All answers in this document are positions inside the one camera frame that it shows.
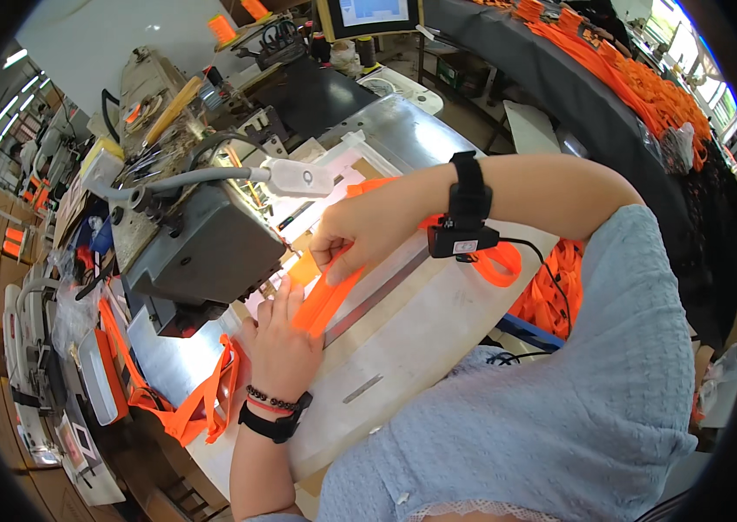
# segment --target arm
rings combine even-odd
[[[479,165],[493,190],[491,218],[567,239],[584,240],[620,207],[643,204],[620,174],[575,156],[490,156]],[[319,268],[353,243],[331,267],[328,283],[337,284],[367,262],[382,261],[422,220],[447,212],[449,187],[457,180],[455,166],[442,164],[328,207],[310,245]]]
[[[290,325],[304,289],[285,277],[273,300],[258,306],[258,325],[244,320],[241,339],[252,362],[252,386],[270,397],[296,402],[308,389],[322,360],[322,339]],[[275,421],[281,415],[255,405],[250,410]],[[238,431],[229,479],[232,514],[239,522],[270,513],[301,515],[288,467],[288,445],[275,444],[246,424]]]

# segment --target left hand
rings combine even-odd
[[[274,299],[258,305],[258,324],[244,319],[241,339],[252,364],[252,386],[269,398],[297,402],[308,391],[322,362],[323,338],[291,325],[304,301],[304,288],[283,277]]]

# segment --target orange thread spool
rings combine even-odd
[[[247,9],[247,12],[255,18],[256,21],[261,20],[269,13],[269,10],[261,5],[261,2],[258,0],[241,0],[241,5]]]
[[[212,31],[212,34],[217,38],[217,43],[220,45],[227,44],[232,41],[235,37],[235,29],[229,25],[227,17],[222,14],[216,14],[214,17],[209,19],[207,26]]]

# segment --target right hand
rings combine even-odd
[[[424,204],[428,198],[419,193],[415,178],[410,174],[332,204],[322,213],[309,247],[320,270],[353,243],[328,270],[328,285],[338,285],[367,263],[384,260],[415,232],[428,215]]]

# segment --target sticker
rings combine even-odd
[[[476,247],[479,246],[479,240],[474,239],[470,241],[456,241],[453,243],[454,254],[470,254],[476,251]]]

